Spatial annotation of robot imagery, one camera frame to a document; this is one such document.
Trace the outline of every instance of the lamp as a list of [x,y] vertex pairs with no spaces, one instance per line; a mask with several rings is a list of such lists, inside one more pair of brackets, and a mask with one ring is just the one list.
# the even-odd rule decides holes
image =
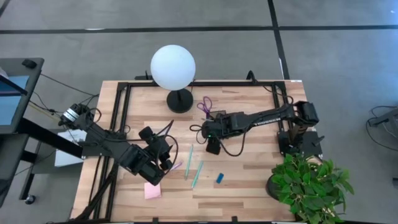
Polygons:
[[150,71],[155,82],[166,90],[167,106],[175,113],[187,112],[193,104],[192,93],[186,86],[195,76],[195,60],[191,53],[178,45],[160,48],[150,61]]

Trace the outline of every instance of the wooden table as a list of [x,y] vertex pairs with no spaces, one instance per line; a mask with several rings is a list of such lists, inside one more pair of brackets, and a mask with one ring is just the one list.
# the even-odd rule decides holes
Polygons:
[[[103,115],[98,124],[104,129],[108,129],[111,122],[117,83],[118,81],[105,81],[101,88],[98,108]],[[302,82],[285,81],[285,84],[287,94],[294,97],[295,101],[307,100]],[[150,126],[154,132],[160,131],[174,119],[169,134],[177,139],[180,146],[176,163],[183,161],[183,165],[161,181],[162,198],[152,200],[144,199],[145,180],[120,167],[111,220],[151,222],[153,217],[159,217],[163,222],[230,221],[232,216],[238,216],[239,221],[294,220],[289,206],[270,198],[265,190],[271,169],[283,161],[276,137],[277,123],[250,130],[246,135],[244,151],[239,157],[231,157],[222,150],[220,155],[206,152],[206,145],[198,144],[195,133],[189,130],[191,124],[203,122],[201,118],[205,114],[196,108],[196,104],[204,96],[212,99],[213,111],[244,111],[249,114],[273,109],[272,94],[261,86],[193,87],[192,109],[184,114],[176,114],[167,107],[165,99],[168,93],[160,87],[132,88],[126,119],[131,131],[127,137],[138,138],[138,132],[146,126]],[[116,127],[120,125],[120,117],[121,115],[118,116]],[[235,154],[240,150],[242,136],[223,142]],[[194,147],[191,168],[188,180],[184,180],[191,144]],[[174,158],[174,149],[170,153],[171,158]],[[71,217],[79,215],[88,203],[97,160],[97,157],[91,157],[84,161]],[[201,160],[204,161],[202,171],[196,187],[191,189]],[[219,173],[223,173],[224,178],[217,184],[215,180]],[[108,196],[105,194],[103,198],[100,217],[104,217]]]

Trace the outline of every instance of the teal pen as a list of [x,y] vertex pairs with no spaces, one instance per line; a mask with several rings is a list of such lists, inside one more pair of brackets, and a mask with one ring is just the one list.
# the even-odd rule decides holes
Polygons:
[[187,162],[187,169],[185,171],[185,180],[188,178],[188,173],[189,173],[189,165],[191,164],[191,157],[192,157],[192,152],[193,152],[193,144],[191,145],[191,149],[189,151],[189,158]]
[[192,188],[194,188],[195,185],[197,184],[197,180],[198,180],[198,178],[199,178],[199,173],[200,173],[200,171],[201,171],[201,167],[202,167],[202,166],[203,166],[203,161],[200,161],[197,175],[195,176],[195,178],[194,178],[194,180],[193,180],[193,182],[192,182]]

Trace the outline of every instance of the spherical lampshade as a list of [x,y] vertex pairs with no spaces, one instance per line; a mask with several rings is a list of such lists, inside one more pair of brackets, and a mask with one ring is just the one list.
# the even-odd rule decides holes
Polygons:
[[160,48],[150,62],[155,82],[166,90],[181,90],[195,76],[195,60],[191,53],[178,45]]

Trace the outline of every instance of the green leaves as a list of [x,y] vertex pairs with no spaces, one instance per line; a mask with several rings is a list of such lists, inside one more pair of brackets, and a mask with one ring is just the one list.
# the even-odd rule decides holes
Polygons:
[[301,154],[286,154],[284,163],[272,169],[271,181],[281,203],[290,205],[290,211],[303,222],[335,224],[342,222],[334,207],[343,204],[345,192],[354,194],[349,184],[349,172],[334,167],[333,161],[319,165],[308,162]]

